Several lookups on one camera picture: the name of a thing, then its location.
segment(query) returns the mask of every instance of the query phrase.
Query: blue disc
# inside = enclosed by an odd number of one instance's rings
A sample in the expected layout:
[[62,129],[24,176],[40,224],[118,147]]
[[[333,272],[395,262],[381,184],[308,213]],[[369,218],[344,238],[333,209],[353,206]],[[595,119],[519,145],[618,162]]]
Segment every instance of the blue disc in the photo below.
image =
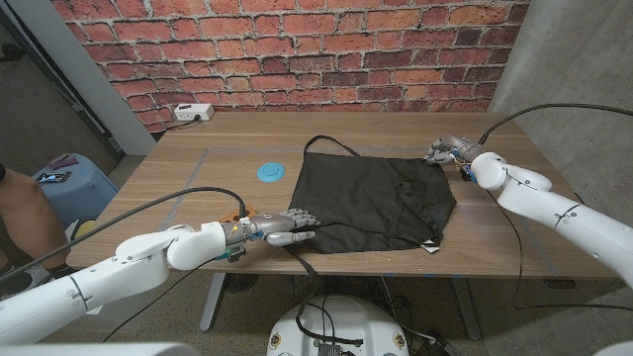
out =
[[268,162],[257,169],[257,178],[260,181],[270,183],[276,182],[286,174],[284,165],[277,162]]

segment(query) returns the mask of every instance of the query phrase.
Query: black bag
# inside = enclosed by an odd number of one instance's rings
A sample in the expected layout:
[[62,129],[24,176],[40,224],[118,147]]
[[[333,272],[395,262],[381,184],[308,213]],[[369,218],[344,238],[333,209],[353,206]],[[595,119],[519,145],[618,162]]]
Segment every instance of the black bag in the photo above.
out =
[[[321,138],[352,156],[308,152]],[[304,149],[290,208],[307,210],[322,222],[308,245],[319,253],[343,253],[439,246],[455,204],[439,165],[424,165],[421,158],[364,157],[318,135]]]

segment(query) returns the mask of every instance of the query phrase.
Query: white cable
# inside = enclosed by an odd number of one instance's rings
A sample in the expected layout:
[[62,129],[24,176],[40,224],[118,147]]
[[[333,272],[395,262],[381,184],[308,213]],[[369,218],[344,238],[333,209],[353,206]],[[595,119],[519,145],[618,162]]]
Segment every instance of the white cable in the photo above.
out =
[[431,340],[431,342],[437,342],[437,340],[435,339],[435,337],[433,336],[429,336],[426,334],[423,334],[421,332],[417,332],[409,327],[404,326],[399,320],[398,317],[396,316],[396,310],[394,309],[394,304],[393,304],[393,299],[392,299],[392,294],[389,292],[389,287],[387,287],[387,282],[385,282],[385,277],[381,276],[380,279],[383,281],[383,285],[385,286],[385,291],[387,291],[387,298],[389,298],[389,307],[392,309],[392,314],[394,315],[394,319],[396,320],[396,322],[400,325],[401,328],[403,328],[404,330],[415,334],[419,337],[424,337],[428,340]]

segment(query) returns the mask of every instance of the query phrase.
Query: power strip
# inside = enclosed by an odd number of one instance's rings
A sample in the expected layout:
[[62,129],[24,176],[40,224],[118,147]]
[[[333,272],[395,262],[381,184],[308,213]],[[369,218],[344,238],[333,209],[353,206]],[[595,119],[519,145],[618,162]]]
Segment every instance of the power strip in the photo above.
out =
[[208,121],[214,112],[211,104],[179,104],[174,110],[178,121],[193,121],[197,115],[200,115],[201,121]]

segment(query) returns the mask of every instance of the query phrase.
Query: person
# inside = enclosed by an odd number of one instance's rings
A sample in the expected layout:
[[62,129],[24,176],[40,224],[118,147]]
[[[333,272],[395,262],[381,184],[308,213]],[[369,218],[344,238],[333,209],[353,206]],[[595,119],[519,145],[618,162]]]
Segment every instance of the person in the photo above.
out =
[[[57,214],[40,184],[0,163],[0,217],[9,237],[21,250],[39,258],[67,242]],[[66,264],[70,250],[43,261],[0,285],[0,300],[28,291],[51,277],[58,279],[76,272]],[[17,268],[0,250],[0,276]]]

